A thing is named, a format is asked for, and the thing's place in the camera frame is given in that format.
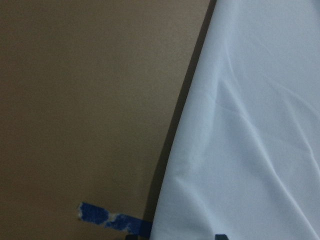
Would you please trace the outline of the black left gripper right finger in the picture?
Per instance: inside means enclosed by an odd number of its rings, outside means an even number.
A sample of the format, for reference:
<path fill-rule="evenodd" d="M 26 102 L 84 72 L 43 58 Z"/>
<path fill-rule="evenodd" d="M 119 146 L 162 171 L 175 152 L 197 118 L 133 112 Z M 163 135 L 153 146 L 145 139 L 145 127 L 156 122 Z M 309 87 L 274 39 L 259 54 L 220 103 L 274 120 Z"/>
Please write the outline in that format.
<path fill-rule="evenodd" d="M 216 234 L 214 237 L 215 240 L 229 240 L 226 234 Z"/>

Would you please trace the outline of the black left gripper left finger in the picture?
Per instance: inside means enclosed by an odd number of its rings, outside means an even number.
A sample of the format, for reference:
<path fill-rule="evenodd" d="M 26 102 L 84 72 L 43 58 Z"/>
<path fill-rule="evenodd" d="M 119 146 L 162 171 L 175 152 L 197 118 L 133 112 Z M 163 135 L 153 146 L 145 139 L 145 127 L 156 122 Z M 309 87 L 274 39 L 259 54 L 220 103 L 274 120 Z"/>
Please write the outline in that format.
<path fill-rule="evenodd" d="M 138 235 L 136 234 L 128 234 L 125 236 L 125 240 L 138 240 Z"/>

